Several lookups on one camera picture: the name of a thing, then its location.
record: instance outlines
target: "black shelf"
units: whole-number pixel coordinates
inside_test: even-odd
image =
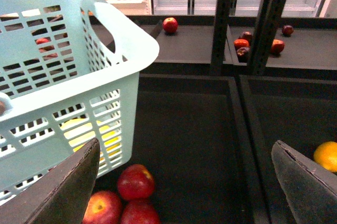
[[[163,223],[269,223],[235,80],[141,74],[131,160],[156,180]]]
[[[281,140],[308,158],[337,135],[337,82],[240,76],[249,134],[272,223],[295,224],[276,178],[271,150]]]

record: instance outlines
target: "lemon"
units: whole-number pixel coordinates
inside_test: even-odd
[[[72,126],[76,126],[78,124],[80,124],[84,119],[71,119],[67,122],[65,122],[62,126],[61,126],[61,129],[62,130],[67,130],[68,128],[72,127]],[[108,130],[110,127],[108,125],[104,125],[102,127],[99,128],[100,130],[100,133],[102,134],[103,132],[105,132],[106,130]],[[74,152],[76,152],[77,150],[79,150],[85,142],[87,142],[88,140],[91,140],[92,138],[94,138],[96,135],[95,135],[95,132],[92,130],[93,129],[93,126],[91,124],[91,122],[88,122],[86,124],[83,124],[83,125],[80,125],[80,126],[77,126],[69,131],[66,131],[64,132],[64,137],[66,137],[69,141],[69,144],[70,146],[74,147]],[[76,137],[77,135],[80,135],[82,132],[84,131],[88,131],[86,134],[82,135],[82,136],[79,136],[79,137]],[[112,135],[114,135],[115,132],[114,131],[111,131],[111,132],[108,132],[106,134],[103,134],[102,135],[102,139],[103,140],[106,140],[108,138],[110,138]],[[118,138],[112,138],[110,140],[108,140],[107,142],[104,143],[105,146],[109,146],[111,145],[113,142],[115,142]]]
[[[319,145],[314,152],[314,161],[331,172],[337,172],[337,142]]]

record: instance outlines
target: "light blue plastic basket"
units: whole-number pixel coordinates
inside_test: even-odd
[[[98,176],[126,163],[139,71],[158,56],[156,40],[104,0],[0,6],[0,16],[16,16],[0,21],[0,204],[92,137],[102,150]],[[89,12],[113,35],[115,53],[92,30]],[[41,53],[47,45],[52,50]]]

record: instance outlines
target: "basket slot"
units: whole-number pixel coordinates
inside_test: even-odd
[[[59,12],[59,11],[61,11],[61,6],[60,5],[53,5],[53,6],[44,7],[43,11],[44,11],[44,13]]]
[[[30,185],[32,185],[33,183],[35,183],[37,180],[39,180],[43,175],[42,174],[38,174],[38,175],[35,175],[31,178],[28,178],[27,180],[24,180],[20,183],[18,183],[15,188],[18,189],[18,190],[22,190]]]
[[[28,145],[32,145],[34,143],[37,143],[39,141],[42,141],[42,140],[45,140],[51,136],[53,136],[55,134],[54,130],[52,128],[48,128],[48,129],[45,129],[45,130],[42,130],[42,131],[38,131],[38,132],[35,132],[25,138],[22,138],[20,140],[20,143],[23,145],[23,146],[28,146]]]
[[[13,147],[11,144],[5,145],[0,147],[0,157],[4,157],[5,155],[11,154],[15,152],[16,148]]]
[[[33,27],[33,26],[38,26],[38,25],[43,25],[43,24],[44,24],[44,21],[42,18],[39,18],[37,20],[27,21],[28,27]]]
[[[34,131],[36,132],[37,130],[44,128],[47,125],[48,120],[46,118],[40,118],[37,120],[33,120],[29,123],[17,126],[10,131],[15,137],[22,137],[23,135],[26,135],[28,133],[33,133]]]
[[[53,113],[53,117],[57,122],[65,122],[75,117],[87,118],[88,116],[83,114],[85,111],[84,103],[79,103],[73,106],[69,106],[58,112]]]
[[[13,25],[5,25],[5,29],[8,32],[20,30],[20,29],[23,29],[23,24],[18,23],[18,24],[13,24]]]
[[[21,12],[23,17],[32,17],[32,16],[40,16],[41,12],[39,9],[29,9],[27,11]]]
[[[91,107],[95,108],[97,106],[104,105],[108,102],[117,100],[119,98],[120,98],[120,90],[114,90],[112,92],[108,92],[104,95],[101,95],[97,98],[90,99],[90,105],[91,105]]]

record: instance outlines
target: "red apple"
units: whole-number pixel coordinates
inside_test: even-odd
[[[99,191],[90,197],[82,224],[118,224],[122,207],[116,193]]]
[[[293,32],[294,32],[294,28],[291,25],[285,25],[282,28],[282,34],[285,37],[290,37]]]
[[[279,54],[283,51],[285,47],[285,44],[283,41],[280,41],[280,40],[274,40],[273,41],[273,45],[270,49],[270,53],[272,54]]]
[[[39,45],[39,44],[50,42],[50,40],[48,40],[47,38],[38,38],[35,42],[37,45]]]
[[[159,215],[147,199],[130,201],[122,214],[121,224],[160,224]]]
[[[168,17],[163,21],[163,29],[167,33],[175,33],[178,29],[178,22],[175,18],[173,17]]]
[[[154,191],[154,179],[145,166],[134,164],[122,172],[117,181],[117,189],[126,201],[146,199]]]

